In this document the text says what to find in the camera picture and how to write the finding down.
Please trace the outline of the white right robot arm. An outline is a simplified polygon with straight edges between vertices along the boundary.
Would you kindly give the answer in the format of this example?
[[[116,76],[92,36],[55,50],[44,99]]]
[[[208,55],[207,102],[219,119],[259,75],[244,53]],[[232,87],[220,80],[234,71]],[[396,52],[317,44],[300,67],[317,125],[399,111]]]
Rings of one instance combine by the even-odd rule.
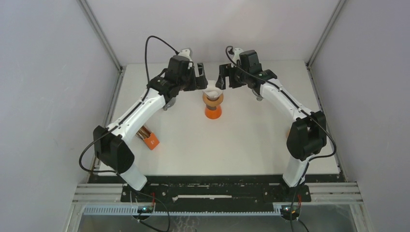
[[[263,70],[261,64],[248,69],[222,64],[216,86],[221,89],[247,86],[288,117],[286,147],[291,157],[282,175],[279,194],[283,200],[292,201],[298,196],[297,186],[303,184],[309,163],[320,159],[319,153],[327,145],[324,113],[305,107],[285,89],[273,71]]]

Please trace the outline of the white paper coffee filter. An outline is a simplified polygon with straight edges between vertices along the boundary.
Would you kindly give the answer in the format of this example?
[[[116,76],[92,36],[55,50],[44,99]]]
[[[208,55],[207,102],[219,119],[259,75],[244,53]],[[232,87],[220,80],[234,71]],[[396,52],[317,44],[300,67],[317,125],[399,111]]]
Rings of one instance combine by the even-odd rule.
[[[203,89],[203,93],[210,100],[216,100],[223,94],[223,90],[216,87],[216,83],[215,80],[208,80],[206,88]]]

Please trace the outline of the orange glass carafe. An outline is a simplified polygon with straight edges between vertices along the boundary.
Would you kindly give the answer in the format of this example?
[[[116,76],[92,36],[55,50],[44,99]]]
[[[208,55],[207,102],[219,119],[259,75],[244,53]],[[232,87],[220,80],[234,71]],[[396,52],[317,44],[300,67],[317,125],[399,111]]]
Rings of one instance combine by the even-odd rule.
[[[221,106],[215,106],[215,107],[206,107],[205,108],[205,116],[209,119],[215,120],[221,117],[222,115],[222,109]]]

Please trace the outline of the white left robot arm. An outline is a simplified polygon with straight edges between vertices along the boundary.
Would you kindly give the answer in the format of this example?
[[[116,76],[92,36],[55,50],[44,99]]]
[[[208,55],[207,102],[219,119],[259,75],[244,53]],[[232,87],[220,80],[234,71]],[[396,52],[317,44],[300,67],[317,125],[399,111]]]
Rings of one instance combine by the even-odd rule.
[[[133,190],[132,195],[144,202],[150,198],[147,177],[138,168],[130,144],[137,132],[160,109],[181,91],[205,89],[207,79],[203,63],[171,60],[167,68],[150,79],[143,95],[122,116],[106,127],[93,131],[94,154],[118,174]]]

